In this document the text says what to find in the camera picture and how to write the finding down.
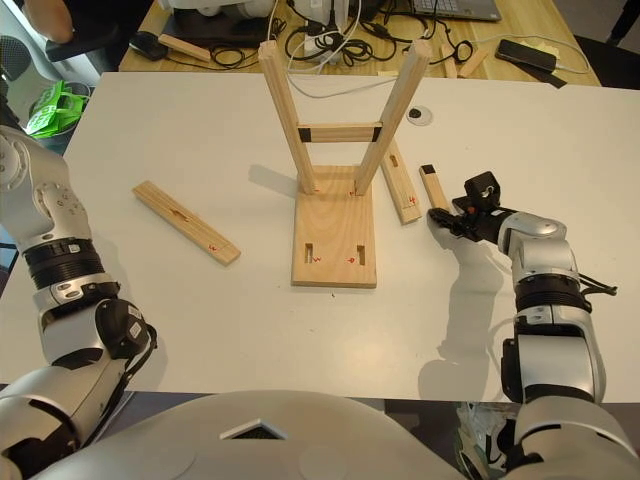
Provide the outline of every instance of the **wooden plank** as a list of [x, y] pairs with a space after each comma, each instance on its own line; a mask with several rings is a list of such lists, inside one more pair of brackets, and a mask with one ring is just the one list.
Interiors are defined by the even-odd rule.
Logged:
[[474, 70], [478, 68], [478, 66], [480, 66], [482, 61], [487, 58], [488, 54], [489, 52], [481, 48], [476, 50], [473, 55], [471, 55], [471, 58], [464, 63], [462, 68], [460, 68], [458, 76], [461, 78], [469, 77], [474, 72]]
[[377, 138], [380, 128], [380, 122], [298, 124], [302, 141], [311, 143], [371, 142]]
[[235, 245], [150, 181], [147, 180], [135, 187], [133, 193], [142, 203], [221, 264], [229, 265], [240, 256], [240, 250]]
[[395, 140], [391, 142], [382, 160], [382, 173], [387, 181], [400, 223], [406, 225], [420, 218], [422, 216], [420, 201]]
[[298, 114], [293, 103], [291, 90], [285, 76], [282, 58], [278, 52], [278, 46], [274, 40], [262, 42], [258, 49], [258, 60], [264, 77], [269, 86], [269, 91], [273, 97], [280, 123], [284, 130], [284, 135], [291, 150], [293, 162], [298, 169], [298, 182], [302, 185], [302, 190], [312, 195], [315, 190], [315, 180], [313, 177], [313, 167], [309, 159], [307, 147], [300, 140], [298, 133]]
[[447, 197], [444, 196], [440, 180], [438, 180], [438, 174], [436, 173], [436, 169], [433, 168], [433, 165], [421, 166], [420, 178], [422, 178], [422, 183], [427, 191], [431, 207], [442, 208], [447, 212], [451, 212], [449, 202], [447, 202]]
[[362, 164], [356, 173], [357, 195], [363, 195], [369, 188], [371, 180], [373, 180], [373, 176], [396, 134], [404, 112], [407, 110], [409, 102], [424, 76], [430, 57], [431, 47], [429, 47], [427, 41], [414, 40], [409, 50], [409, 57], [402, 66], [400, 75], [393, 85], [389, 99], [382, 111], [382, 116], [380, 117], [382, 130], [378, 140], [369, 144]]
[[[440, 45], [440, 54], [442, 58], [446, 58], [453, 53], [453, 48], [448, 43]], [[456, 61], [453, 57], [447, 58], [444, 62], [444, 74], [447, 78], [458, 78], [458, 69], [456, 68]]]
[[357, 167], [315, 167], [318, 191], [296, 198], [291, 283], [376, 286], [371, 188], [355, 195]]
[[158, 37], [158, 42], [180, 53], [202, 60], [203, 62], [211, 60], [211, 53], [206, 48], [198, 47], [192, 43], [167, 35], [166, 33]]

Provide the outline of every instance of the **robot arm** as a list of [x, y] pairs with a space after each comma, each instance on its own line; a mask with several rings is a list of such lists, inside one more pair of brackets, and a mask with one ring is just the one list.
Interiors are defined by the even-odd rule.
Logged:
[[[429, 215], [457, 236], [496, 244], [512, 261], [517, 313], [513, 338], [503, 343], [501, 375], [505, 394], [523, 406], [507, 479], [638, 478], [629, 440], [597, 405], [604, 365], [566, 227], [501, 207], [491, 172], [468, 180], [465, 190], [453, 201], [461, 215], [443, 209]], [[596, 290], [616, 292], [602, 284]]]
[[26, 478], [90, 441], [155, 347], [155, 331], [118, 298], [64, 160], [7, 127], [0, 127], [0, 222], [35, 283], [49, 363], [0, 392], [0, 478]]

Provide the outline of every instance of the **white table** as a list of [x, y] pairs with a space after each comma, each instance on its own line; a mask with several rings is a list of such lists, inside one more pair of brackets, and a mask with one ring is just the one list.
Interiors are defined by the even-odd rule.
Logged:
[[[316, 93], [376, 81], [301, 80]], [[372, 121], [390, 88], [295, 96], [301, 121]], [[427, 127], [403, 121], [396, 137], [422, 206], [418, 166], [433, 163], [449, 197], [492, 170], [504, 206], [565, 222], [581, 270], [620, 286], [615, 298], [591, 297], [605, 400], [640, 401], [640, 93], [425, 79], [413, 104], [434, 114]], [[313, 145], [312, 159], [357, 163], [364, 147]], [[295, 169], [260, 75], [106, 74], [66, 158], [105, 267], [160, 333], [133, 388], [504, 399], [486, 352], [499, 361], [512, 331], [508, 261], [488, 244], [434, 237], [424, 218], [401, 227], [381, 174], [377, 289], [290, 285]], [[222, 267], [137, 201], [131, 188], [147, 179], [230, 238], [240, 259]], [[0, 300], [3, 382], [44, 362], [18, 265]]]

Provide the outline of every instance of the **keyboard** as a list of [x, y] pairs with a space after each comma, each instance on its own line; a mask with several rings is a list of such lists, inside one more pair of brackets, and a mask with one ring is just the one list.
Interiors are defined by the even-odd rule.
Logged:
[[[414, 0], [416, 7], [419, 5], [422, 11], [433, 11], [433, 4], [436, 0]], [[436, 11], [457, 12], [458, 2], [456, 0], [438, 0]]]

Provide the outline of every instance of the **round hole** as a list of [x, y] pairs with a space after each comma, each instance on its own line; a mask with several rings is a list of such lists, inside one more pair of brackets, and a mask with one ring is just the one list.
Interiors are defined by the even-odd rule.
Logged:
[[433, 121], [433, 113], [425, 106], [416, 105], [407, 112], [407, 120], [413, 125], [424, 127]]

